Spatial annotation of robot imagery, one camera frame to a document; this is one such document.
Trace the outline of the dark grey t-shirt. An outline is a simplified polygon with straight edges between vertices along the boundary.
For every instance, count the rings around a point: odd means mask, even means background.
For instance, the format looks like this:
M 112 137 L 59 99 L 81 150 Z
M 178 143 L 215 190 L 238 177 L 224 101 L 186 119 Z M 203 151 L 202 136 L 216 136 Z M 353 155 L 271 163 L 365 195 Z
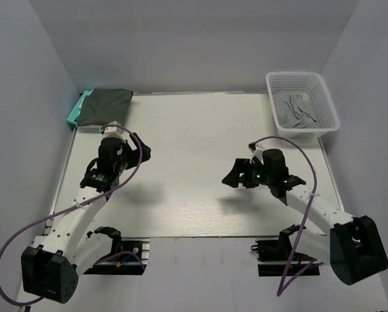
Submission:
M 131 106 L 133 91 L 123 88 L 96 88 L 84 97 L 77 127 L 101 127 L 113 122 L 125 125 Z

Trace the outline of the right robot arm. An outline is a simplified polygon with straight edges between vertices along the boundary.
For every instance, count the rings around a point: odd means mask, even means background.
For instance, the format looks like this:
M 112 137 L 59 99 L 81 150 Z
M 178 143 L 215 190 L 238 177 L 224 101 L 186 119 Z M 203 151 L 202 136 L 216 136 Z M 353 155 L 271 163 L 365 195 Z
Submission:
M 279 149 L 255 150 L 251 159 L 236 159 L 222 183 L 232 188 L 260 185 L 284 205 L 314 223 L 321 233 L 292 225 L 276 240 L 260 240 L 252 247 L 262 262 L 315 260 L 329 265 L 346 285 L 388 269 L 388 258 L 376 226 L 368 216 L 356 217 L 315 195 L 306 182 L 291 175 Z

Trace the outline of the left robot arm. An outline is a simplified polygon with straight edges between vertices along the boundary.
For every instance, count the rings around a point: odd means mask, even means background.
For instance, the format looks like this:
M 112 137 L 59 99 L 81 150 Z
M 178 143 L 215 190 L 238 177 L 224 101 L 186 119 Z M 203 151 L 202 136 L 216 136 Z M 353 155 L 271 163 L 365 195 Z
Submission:
M 120 135 L 105 133 L 98 156 L 91 160 L 73 202 L 54 229 L 21 255 L 25 292 L 61 304 L 76 291 L 79 277 L 95 264 L 124 254 L 119 230 L 101 226 L 90 230 L 94 217 L 118 189 L 124 170 L 137 170 L 151 157 L 150 148 L 131 133 L 132 148 Z

